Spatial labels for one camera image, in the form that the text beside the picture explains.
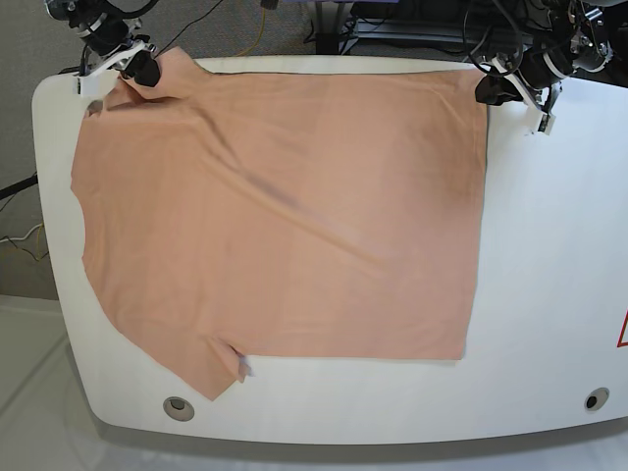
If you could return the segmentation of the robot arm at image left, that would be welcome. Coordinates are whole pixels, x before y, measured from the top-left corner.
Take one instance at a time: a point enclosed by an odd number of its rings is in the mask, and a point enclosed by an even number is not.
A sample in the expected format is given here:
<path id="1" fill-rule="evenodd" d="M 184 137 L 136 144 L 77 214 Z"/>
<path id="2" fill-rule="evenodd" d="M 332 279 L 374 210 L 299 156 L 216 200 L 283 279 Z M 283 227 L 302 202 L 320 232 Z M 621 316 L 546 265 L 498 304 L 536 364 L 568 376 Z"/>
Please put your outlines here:
<path id="1" fill-rule="evenodd" d="M 125 79 L 154 87 L 161 78 L 156 61 L 156 46 L 150 37 L 138 34 L 141 17 L 157 3 L 126 11 L 109 1 L 57 1 L 44 3 L 48 15 L 64 22 L 82 41 L 78 65 L 77 94 L 93 96 L 99 89 L 99 77 L 114 70 Z"/>

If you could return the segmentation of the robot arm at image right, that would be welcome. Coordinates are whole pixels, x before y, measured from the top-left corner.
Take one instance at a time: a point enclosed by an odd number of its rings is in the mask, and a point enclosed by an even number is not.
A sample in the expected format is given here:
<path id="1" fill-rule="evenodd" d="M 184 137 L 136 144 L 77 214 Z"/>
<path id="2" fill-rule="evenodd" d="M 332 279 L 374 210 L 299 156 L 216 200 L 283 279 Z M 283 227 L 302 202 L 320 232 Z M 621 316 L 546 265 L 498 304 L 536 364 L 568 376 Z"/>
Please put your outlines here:
<path id="1" fill-rule="evenodd" d="M 614 1 L 541 1 L 545 22 L 534 26 L 530 1 L 491 1 L 489 8 L 503 17 L 512 31 L 508 46 L 492 47 L 497 25 L 486 26 L 482 38 L 470 43 L 467 25 L 475 12 L 470 1 L 462 20 L 466 59 L 483 74 L 475 89 L 476 101 L 489 106 L 522 102 L 551 117 L 562 82 L 576 72 L 596 73 L 613 55 L 610 32 L 603 16 Z"/>

